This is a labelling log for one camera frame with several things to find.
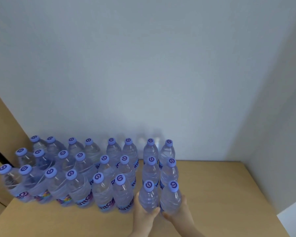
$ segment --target plastic water bottle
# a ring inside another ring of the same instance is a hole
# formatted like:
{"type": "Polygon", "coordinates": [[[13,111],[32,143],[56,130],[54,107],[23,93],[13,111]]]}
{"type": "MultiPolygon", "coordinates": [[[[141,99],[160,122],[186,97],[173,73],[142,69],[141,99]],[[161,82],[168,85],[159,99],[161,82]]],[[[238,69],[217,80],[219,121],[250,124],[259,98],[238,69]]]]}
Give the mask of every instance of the plastic water bottle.
{"type": "Polygon", "coordinates": [[[79,152],[76,155],[75,169],[79,174],[84,175],[90,184],[93,183],[93,176],[97,173],[97,168],[84,152],[79,152]]]}
{"type": "Polygon", "coordinates": [[[139,191],[139,203],[149,213],[159,206],[158,187],[153,181],[146,180],[139,191]]]}
{"type": "Polygon", "coordinates": [[[130,163],[134,165],[135,171],[137,171],[139,167],[138,151],[131,138],[125,140],[122,153],[123,155],[128,155],[130,163]]]}
{"type": "Polygon", "coordinates": [[[98,172],[103,173],[104,178],[108,178],[112,184],[115,183],[115,177],[119,173],[116,165],[110,161],[110,158],[107,155],[101,156],[98,172]]]}
{"type": "Polygon", "coordinates": [[[156,159],[156,162],[158,163],[158,148],[155,145],[154,139],[147,139],[147,144],[144,147],[144,164],[147,162],[148,158],[150,156],[153,156],[156,159]]]}
{"type": "Polygon", "coordinates": [[[114,163],[116,167],[118,167],[120,158],[122,156],[122,149],[114,138],[108,139],[106,154],[109,156],[112,163],[114,163]]]}
{"type": "Polygon", "coordinates": [[[113,185],[113,196],[121,213],[129,212],[134,205],[134,192],[125,175],[118,174],[113,185]]]}
{"type": "Polygon", "coordinates": [[[68,144],[68,152],[72,156],[76,156],[76,154],[78,154],[79,152],[83,152],[85,150],[83,144],[77,141],[77,139],[74,137],[69,138],[68,144]]]}
{"type": "Polygon", "coordinates": [[[55,160],[51,160],[45,154],[43,149],[38,149],[34,152],[34,156],[36,158],[36,167],[40,170],[44,171],[50,167],[53,167],[56,163],[55,160]]]}
{"type": "Polygon", "coordinates": [[[41,139],[38,135],[33,135],[30,140],[33,143],[33,151],[38,149],[43,149],[44,151],[47,150],[47,142],[41,139]]]}
{"type": "Polygon", "coordinates": [[[120,161],[121,162],[118,165],[118,171],[119,173],[124,174],[130,185],[134,189],[136,186],[136,172],[134,165],[132,163],[129,163],[129,157],[127,155],[123,155],[120,158],[120,161]]]}
{"type": "Polygon", "coordinates": [[[18,157],[20,166],[30,165],[34,167],[36,165],[36,160],[33,153],[27,151],[26,148],[18,149],[15,154],[18,157]]]}
{"type": "Polygon", "coordinates": [[[47,189],[47,179],[44,171],[30,165],[22,166],[19,173],[23,176],[24,187],[28,193],[40,204],[46,204],[53,200],[47,189]]]}
{"type": "Polygon", "coordinates": [[[93,177],[92,193],[94,201],[102,212],[109,212],[115,205],[113,198],[113,185],[103,173],[98,172],[93,177]]]}
{"type": "Polygon", "coordinates": [[[100,167],[100,158],[101,158],[101,149],[100,147],[93,142],[91,138],[86,139],[85,141],[85,154],[90,158],[98,169],[100,167]]]}
{"type": "Polygon", "coordinates": [[[160,188],[163,189],[171,180],[178,181],[179,171],[176,166],[176,160],[170,158],[167,164],[161,170],[160,188]]]}
{"type": "Polygon", "coordinates": [[[89,181],[84,175],[78,174],[76,170],[66,173],[69,195],[80,208],[87,208],[93,204],[92,189],[89,181]]]}
{"type": "Polygon", "coordinates": [[[57,171],[55,167],[51,167],[45,172],[47,177],[47,188],[56,201],[62,206],[67,207],[72,205],[72,201],[69,195],[69,189],[66,185],[67,179],[65,173],[57,171]]]}
{"type": "Polygon", "coordinates": [[[146,165],[143,167],[142,180],[143,184],[146,180],[151,180],[154,186],[158,187],[160,179],[160,169],[156,159],[151,156],[148,158],[146,165]]]}
{"type": "Polygon", "coordinates": [[[63,172],[70,171],[74,169],[76,165],[76,158],[72,155],[69,155],[67,150],[62,150],[58,153],[59,157],[59,167],[63,172]]]}
{"type": "Polygon", "coordinates": [[[165,211],[169,215],[175,214],[182,203],[182,195],[179,190],[179,184],[171,180],[161,191],[160,208],[161,212],[165,211]]]}
{"type": "Polygon", "coordinates": [[[47,142],[47,153],[50,156],[53,156],[54,159],[57,159],[58,153],[62,150],[67,150],[65,145],[58,140],[55,139],[55,137],[50,136],[46,139],[47,142]]]}
{"type": "Polygon", "coordinates": [[[173,141],[172,140],[166,140],[166,143],[162,147],[160,154],[159,154],[159,168],[160,170],[164,165],[167,164],[167,161],[173,158],[175,159],[175,151],[173,147],[173,141]]]}
{"type": "Polygon", "coordinates": [[[0,175],[4,187],[16,199],[24,203],[34,200],[34,198],[27,192],[23,185],[22,176],[19,173],[19,169],[12,168],[11,165],[5,164],[0,167],[0,175]]]}

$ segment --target table surface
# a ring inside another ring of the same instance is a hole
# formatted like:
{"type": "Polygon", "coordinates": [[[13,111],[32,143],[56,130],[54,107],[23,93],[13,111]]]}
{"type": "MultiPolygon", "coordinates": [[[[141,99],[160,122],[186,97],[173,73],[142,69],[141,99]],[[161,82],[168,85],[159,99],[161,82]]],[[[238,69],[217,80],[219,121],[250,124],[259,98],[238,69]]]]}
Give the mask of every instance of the table surface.
{"type": "MultiPolygon", "coordinates": [[[[141,169],[135,191],[141,188],[141,169]]],[[[273,207],[240,162],[178,161],[179,186],[197,228],[206,237],[289,237],[273,207]]],[[[0,237],[128,236],[132,213],[23,204],[14,199],[0,215],[0,237]]],[[[171,223],[157,216],[149,236],[179,236],[171,223]]]]}

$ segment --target hand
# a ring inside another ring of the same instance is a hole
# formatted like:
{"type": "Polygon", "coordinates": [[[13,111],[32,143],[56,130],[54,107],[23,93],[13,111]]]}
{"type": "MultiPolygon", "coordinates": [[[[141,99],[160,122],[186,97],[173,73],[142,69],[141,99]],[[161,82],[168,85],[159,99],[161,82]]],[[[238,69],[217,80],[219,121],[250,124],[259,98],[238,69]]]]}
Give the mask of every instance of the hand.
{"type": "Polygon", "coordinates": [[[173,224],[174,228],[181,236],[203,236],[194,226],[194,221],[190,209],[188,208],[185,195],[182,195],[182,203],[178,212],[174,215],[163,212],[162,215],[173,224]]]}
{"type": "Polygon", "coordinates": [[[139,192],[134,199],[133,231],[129,237],[147,237],[151,231],[154,218],[160,212],[160,208],[155,208],[151,213],[144,210],[138,200],[139,192]]]}

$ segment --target white wall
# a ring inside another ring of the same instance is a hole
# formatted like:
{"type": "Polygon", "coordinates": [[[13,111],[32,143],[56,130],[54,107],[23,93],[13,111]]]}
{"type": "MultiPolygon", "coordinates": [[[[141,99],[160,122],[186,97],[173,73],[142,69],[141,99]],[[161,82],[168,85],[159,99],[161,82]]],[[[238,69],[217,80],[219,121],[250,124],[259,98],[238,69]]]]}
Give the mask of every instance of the white wall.
{"type": "Polygon", "coordinates": [[[296,0],[0,0],[0,97],[30,136],[224,160],[295,21],[296,0]]]}
{"type": "Polygon", "coordinates": [[[296,92],[247,166],[277,213],[296,202],[296,92]]]}
{"type": "Polygon", "coordinates": [[[296,202],[277,215],[290,237],[296,237],[296,202]]]}

